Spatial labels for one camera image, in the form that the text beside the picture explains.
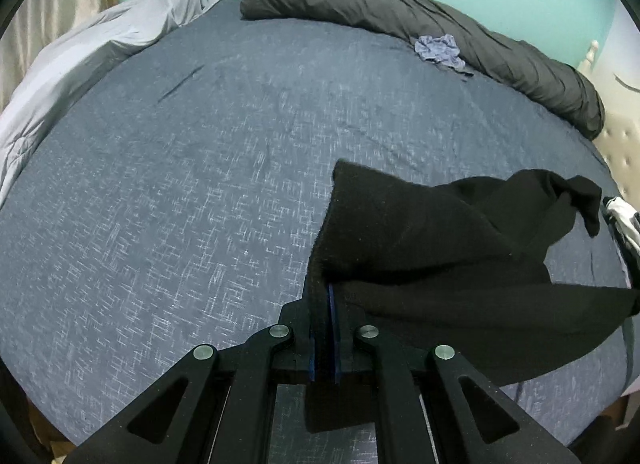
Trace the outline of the blue patterned bed sheet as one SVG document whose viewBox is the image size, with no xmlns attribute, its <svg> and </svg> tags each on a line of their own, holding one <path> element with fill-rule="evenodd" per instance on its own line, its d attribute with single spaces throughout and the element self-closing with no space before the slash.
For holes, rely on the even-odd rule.
<svg viewBox="0 0 640 464">
<path fill-rule="evenodd" d="M 108 72 L 1 211 L 1 357 L 80 444 L 191 348 L 299 298 L 344 158 L 416 184 L 604 159 L 524 94 L 402 40 L 223 0 Z"/>
</svg>

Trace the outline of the white black folded garment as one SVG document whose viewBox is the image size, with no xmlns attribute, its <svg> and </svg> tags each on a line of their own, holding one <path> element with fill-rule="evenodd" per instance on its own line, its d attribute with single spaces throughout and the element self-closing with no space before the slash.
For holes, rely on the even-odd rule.
<svg viewBox="0 0 640 464">
<path fill-rule="evenodd" d="M 639 212 L 620 196 L 603 199 L 605 221 L 613 228 L 614 236 L 623 253 L 639 265 L 640 226 Z"/>
</svg>

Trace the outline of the cream tufted headboard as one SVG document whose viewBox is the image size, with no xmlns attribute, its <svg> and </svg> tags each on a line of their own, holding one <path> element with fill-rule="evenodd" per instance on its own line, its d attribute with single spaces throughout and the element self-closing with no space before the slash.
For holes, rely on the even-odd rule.
<svg viewBox="0 0 640 464">
<path fill-rule="evenodd" d="M 611 72 L 598 73 L 600 44 L 593 40 L 578 71 L 596 87 L 605 107 L 603 130 L 593 140 L 622 197 L 639 208 L 639 89 Z"/>
</svg>

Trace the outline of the small blue crumpled cloth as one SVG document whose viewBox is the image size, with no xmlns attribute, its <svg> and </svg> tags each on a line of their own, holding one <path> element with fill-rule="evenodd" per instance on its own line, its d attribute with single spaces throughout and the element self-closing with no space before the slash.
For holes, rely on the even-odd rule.
<svg viewBox="0 0 640 464">
<path fill-rule="evenodd" d="M 454 36 L 450 34 L 420 36 L 414 42 L 413 49 L 423 61 L 431 62 L 444 68 L 451 68 L 454 72 L 460 74 L 473 74 L 466 66 L 465 60 L 460 56 L 460 49 Z"/>
</svg>

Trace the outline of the light grey blanket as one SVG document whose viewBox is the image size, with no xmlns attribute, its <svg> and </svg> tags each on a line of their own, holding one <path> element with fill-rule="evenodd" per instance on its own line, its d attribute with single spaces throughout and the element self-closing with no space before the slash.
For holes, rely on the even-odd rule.
<svg viewBox="0 0 640 464">
<path fill-rule="evenodd" d="M 44 47 L 1 113 L 2 200 L 43 138 L 91 87 L 220 1 L 126 0 Z"/>
</svg>

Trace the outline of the dark grey rolled duvet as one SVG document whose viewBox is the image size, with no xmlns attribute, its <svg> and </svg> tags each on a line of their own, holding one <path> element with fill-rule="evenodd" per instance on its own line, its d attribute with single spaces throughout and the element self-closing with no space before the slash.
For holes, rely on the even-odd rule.
<svg viewBox="0 0 640 464">
<path fill-rule="evenodd" d="M 576 68 L 546 56 L 524 40 L 488 30 L 437 0 L 241 0 L 250 20 L 297 18 L 364 28 L 413 44 L 422 36 L 450 35 L 473 70 L 525 94 L 597 138 L 605 108 L 593 84 Z"/>
</svg>

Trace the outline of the striped beige curtain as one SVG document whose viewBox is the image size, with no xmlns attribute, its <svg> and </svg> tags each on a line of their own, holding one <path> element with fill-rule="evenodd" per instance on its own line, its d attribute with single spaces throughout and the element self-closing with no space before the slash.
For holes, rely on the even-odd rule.
<svg viewBox="0 0 640 464">
<path fill-rule="evenodd" d="M 45 46 L 119 0 L 23 0 L 1 37 L 1 105 Z"/>
</svg>

